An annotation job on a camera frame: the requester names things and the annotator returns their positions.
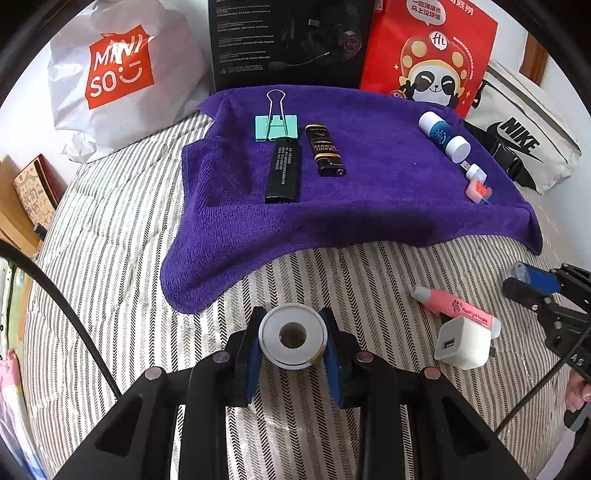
silver clip handle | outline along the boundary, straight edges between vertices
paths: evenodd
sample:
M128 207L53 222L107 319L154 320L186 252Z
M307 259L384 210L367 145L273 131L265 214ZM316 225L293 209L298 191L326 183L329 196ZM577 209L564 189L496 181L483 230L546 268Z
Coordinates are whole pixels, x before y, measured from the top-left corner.
M267 115L267 134L265 135L265 139L267 141L269 140L269 133L271 133L271 120L272 120L272 113L273 113L273 99L271 98L271 94L273 92L281 92L283 94L283 96L281 97L281 100L279 101L279 108L281 110L281 119L283 120L283 130L285 132L285 136L289 137L288 132L287 132L287 121L285 120L285 114L283 113L283 99L285 98L285 92L283 90L274 89L274 90L269 90L267 92L267 98L269 99L269 115Z

purple towel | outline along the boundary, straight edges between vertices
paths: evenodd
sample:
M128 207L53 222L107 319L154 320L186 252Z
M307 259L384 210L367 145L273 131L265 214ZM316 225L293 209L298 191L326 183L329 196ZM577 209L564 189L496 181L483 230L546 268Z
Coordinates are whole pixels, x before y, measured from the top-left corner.
M266 205L274 142L255 141L254 118L267 114L272 88L226 90L201 105L215 123L183 150L184 213L161 270L164 296L178 311L197 313L251 271L304 248L377 240L424 247L463 235L504 235L541 252L530 204L452 110L377 93L277 87L300 129L328 127L347 175L320 177L301 132L300 201ZM472 203L460 168L418 129L428 110L470 142L467 160L488 174L494 205Z

screw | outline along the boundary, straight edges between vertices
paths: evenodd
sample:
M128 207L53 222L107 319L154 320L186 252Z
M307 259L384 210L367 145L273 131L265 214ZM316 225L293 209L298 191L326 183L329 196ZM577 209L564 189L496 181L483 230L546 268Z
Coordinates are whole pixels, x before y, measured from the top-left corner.
M423 374L429 380L439 380L439 378L441 377L441 371L436 367L427 367L424 370Z
M228 360L230 360L230 354L224 350L213 354L213 361L217 364L225 364Z
M162 375L162 369L160 367L150 367L144 372L144 375L148 380L156 380Z
M355 355L355 358L358 362L361 362L363 364L370 364L374 361L374 355L372 352L359 352L357 355Z

black lighter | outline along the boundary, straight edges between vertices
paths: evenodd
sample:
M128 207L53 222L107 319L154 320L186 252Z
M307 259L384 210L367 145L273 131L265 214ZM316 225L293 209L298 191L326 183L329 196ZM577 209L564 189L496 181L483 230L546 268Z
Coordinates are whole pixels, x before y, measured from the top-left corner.
M301 146L295 138L277 138L267 180L265 203L296 202L300 189Z
M310 140L318 174L323 177L342 177L347 173L343 160L324 125L306 125L306 135Z

pink marker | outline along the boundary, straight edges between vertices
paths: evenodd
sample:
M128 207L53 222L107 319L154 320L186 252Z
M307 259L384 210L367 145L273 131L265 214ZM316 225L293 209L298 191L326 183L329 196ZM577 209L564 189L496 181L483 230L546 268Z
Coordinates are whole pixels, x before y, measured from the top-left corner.
M486 327L491 331L492 337L497 338L501 334L501 321L490 313L477 309L465 300L443 290L431 290L417 285L414 287L413 298L418 300L427 310L433 313L443 313L455 318L464 316Z

